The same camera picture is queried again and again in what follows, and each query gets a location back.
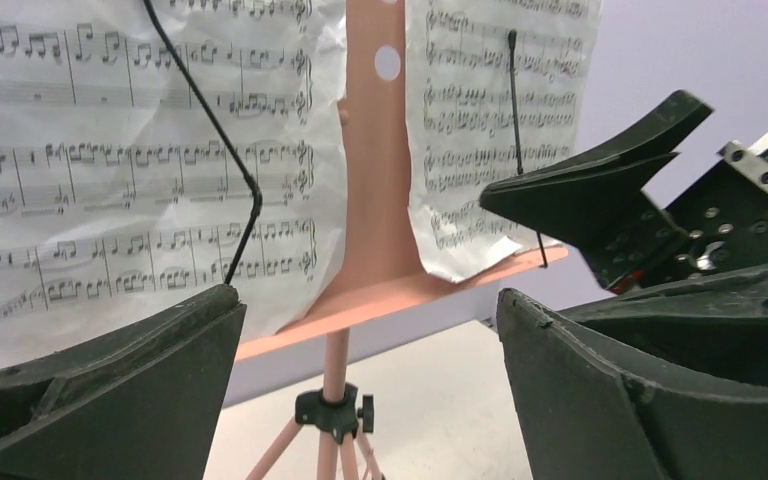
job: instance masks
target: tripod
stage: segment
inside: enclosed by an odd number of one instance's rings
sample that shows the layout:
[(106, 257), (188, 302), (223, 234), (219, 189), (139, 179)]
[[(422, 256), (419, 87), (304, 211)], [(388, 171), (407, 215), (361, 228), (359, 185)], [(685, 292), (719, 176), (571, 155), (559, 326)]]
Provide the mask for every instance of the tripod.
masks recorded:
[[(246, 480), (263, 480), (275, 462), (301, 432), (313, 425), (319, 431), (319, 459), (316, 480), (337, 478), (337, 453), (345, 480), (385, 480), (372, 452), (367, 434), (375, 423), (372, 395), (364, 395), (355, 410), (358, 389), (346, 383), (349, 362), (349, 329), (330, 333), (325, 340), (325, 379), (322, 389), (296, 397), (295, 415), (272, 442)], [(355, 441), (366, 461), (363, 477), (358, 473)]]

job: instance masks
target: sheet music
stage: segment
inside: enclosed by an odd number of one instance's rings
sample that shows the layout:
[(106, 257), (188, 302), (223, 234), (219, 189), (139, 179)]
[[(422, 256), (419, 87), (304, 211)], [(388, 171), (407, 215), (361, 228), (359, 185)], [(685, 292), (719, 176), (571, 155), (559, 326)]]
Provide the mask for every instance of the sheet music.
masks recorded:
[[(342, 0), (154, 0), (258, 179), (243, 339), (340, 269)], [(251, 195), (141, 0), (0, 0), (0, 368), (224, 279)]]
[(601, 0), (407, 3), (409, 214), (428, 273), (459, 282), (537, 248), (534, 232), (478, 205), (485, 185), (516, 175), (508, 32), (518, 32), (514, 66), (528, 172), (572, 153), (601, 7)]

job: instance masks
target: music stand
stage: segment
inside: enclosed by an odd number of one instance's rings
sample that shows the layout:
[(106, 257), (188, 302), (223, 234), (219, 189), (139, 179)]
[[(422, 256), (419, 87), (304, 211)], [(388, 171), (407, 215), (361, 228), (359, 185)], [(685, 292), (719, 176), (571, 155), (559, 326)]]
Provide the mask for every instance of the music stand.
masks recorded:
[(0, 370), (0, 478), (200, 480), (245, 312), (217, 285)]

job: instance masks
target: white floor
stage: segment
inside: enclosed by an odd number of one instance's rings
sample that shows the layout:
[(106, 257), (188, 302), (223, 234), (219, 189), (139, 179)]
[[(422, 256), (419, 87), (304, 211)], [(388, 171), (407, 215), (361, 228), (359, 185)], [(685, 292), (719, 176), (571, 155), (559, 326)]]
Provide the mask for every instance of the white floor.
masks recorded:
[[(370, 439), (389, 480), (532, 478), (502, 345), (479, 322), (350, 365), (348, 381), (375, 396)], [(244, 479), (292, 417), (296, 395), (321, 383), (312, 378), (225, 409), (205, 480)], [(318, 439), (305, 427), (267, 479), (314, 479)]]

